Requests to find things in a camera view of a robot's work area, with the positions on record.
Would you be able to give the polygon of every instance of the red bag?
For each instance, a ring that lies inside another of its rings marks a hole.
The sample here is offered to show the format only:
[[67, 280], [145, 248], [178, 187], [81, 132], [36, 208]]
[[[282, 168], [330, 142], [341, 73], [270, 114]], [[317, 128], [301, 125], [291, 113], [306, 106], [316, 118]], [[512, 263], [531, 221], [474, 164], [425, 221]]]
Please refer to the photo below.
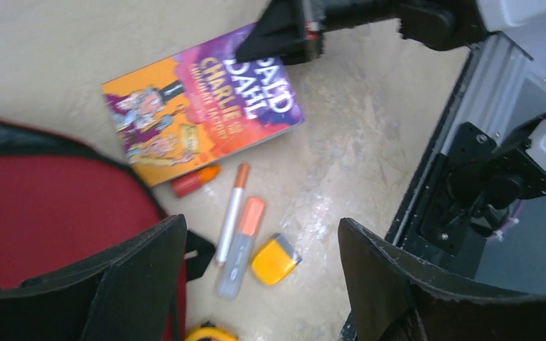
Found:
[[[0, 122], [0, 340], [131, 340], [137, 333], [150, 340], [165, 321], [162, 340], [182, 340], [186, 282], [203, 275], [215, 249], [185, 234], [182, 215], [160, 222], [167, 217], [129, 166], [77, 141]], [[186, 251], [198, 255], [185, 260]], [[167, 269], [178, 273], [162, 274]], [[87, 306], [77, 304], [80, 294], [62, 294], [85, 282], [95, 287], [82, 291]], [[55, 289], [37, 294], [47, 285]], [[166, 319], [150, 307], [171, 293]], [[60, 294], [67, 309], [42, 305]], [[6, 316], [18, 308], [20, 315]], [[35, 323], [59, 313], [76, 326]]]

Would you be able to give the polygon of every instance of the book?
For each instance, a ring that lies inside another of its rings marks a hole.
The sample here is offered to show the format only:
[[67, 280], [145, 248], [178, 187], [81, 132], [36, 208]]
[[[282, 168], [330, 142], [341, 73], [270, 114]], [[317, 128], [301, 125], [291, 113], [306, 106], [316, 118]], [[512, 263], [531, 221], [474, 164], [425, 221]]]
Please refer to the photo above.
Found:
[[288, 131], [305, 118], [279, 58], [238, 64], [252, 25], [106, 82], [133, 169], [157, 185]]

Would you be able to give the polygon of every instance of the orange cap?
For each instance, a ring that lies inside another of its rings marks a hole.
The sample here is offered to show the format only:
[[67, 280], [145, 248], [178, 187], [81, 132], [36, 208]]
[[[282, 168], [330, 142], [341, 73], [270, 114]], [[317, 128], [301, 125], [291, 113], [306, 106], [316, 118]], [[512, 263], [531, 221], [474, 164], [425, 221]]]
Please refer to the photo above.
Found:
[[216, 178], [219, 172], [220, 172], [219, 165], [206, 166], [198, 170], [198, 177], [200, 178], [200, 181], [202, 183], [207, 183], [208, 181]]
[[234, 188], [245, 188], [246, 180], [248, 179], [248, 172], [250, 171], [250, 165], [247, 163], [242, 163], [240, 168], [237, 169], [237, 176], [235, 177]]
[[264, 208], [267, 204], [263, 199], [258, 197], [249, 197], [246, 201], [246, 207], [244, 208], [244, 215], [240, 221], [240, 232], [253, 236], [256, 234], [260, 225], [260, 220], [264, 215]]

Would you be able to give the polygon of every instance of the red fabric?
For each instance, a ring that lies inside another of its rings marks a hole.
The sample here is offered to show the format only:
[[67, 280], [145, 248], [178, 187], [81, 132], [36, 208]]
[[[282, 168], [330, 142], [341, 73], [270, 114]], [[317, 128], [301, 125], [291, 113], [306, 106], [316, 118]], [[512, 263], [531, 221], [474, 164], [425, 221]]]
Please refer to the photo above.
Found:
[[[120, 244], [161, 218], [135, 179], [114, 166], [71, 156], [0, 157], [0, 288]], [[184, 263], [176, 292], [182, 330]], [[162, 340], [172, 338], [167, 328]]]

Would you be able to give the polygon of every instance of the marker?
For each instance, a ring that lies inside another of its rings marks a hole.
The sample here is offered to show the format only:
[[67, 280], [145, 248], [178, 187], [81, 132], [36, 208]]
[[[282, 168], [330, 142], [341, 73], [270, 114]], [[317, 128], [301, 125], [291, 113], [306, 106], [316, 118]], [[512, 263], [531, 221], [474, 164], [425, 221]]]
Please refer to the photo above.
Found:
[[233, 185], [233, 191], [231, 192], [231, 198], [229, 199], [227, 215], [223, 222], [223, 230], [220, 233], [215, 255], [215, 263], [218, 266], [222, 266], [227, 260], [227, 254], [229, 252], [229, 247], [231, 246], [231, 238], [233, 237], [233, 231], [235, 230], [235, 223], [237, 221], [237, 216], [240, 214], [240, 205], [242, 204], [242, 196], [244, 195], [244, 188], [246, 187], [249, 171], [250, 165], [247, 163], [242, 163], [237, 169], [235, 184]]
[[175, 191], [177, 197], [184, 197], [189, 193], [197, 191], [208, 181], [216, 178], [220, 172], [220, 166], [212, 165], [196, 170], [189, 174], [185, 174], [171, 181], [171, 187]]
[[223, 269], [218, 286], [218, 295], [223, 298], [234, 299], [240, 292], [242, 279], [248, 267], [250, 254], [254, 246], [256, 232], [264, 215], [267, 204], [258, 197], [249, 197], [246, 208], [233, 237], [233, 243], [229, 248], [229, 257]]

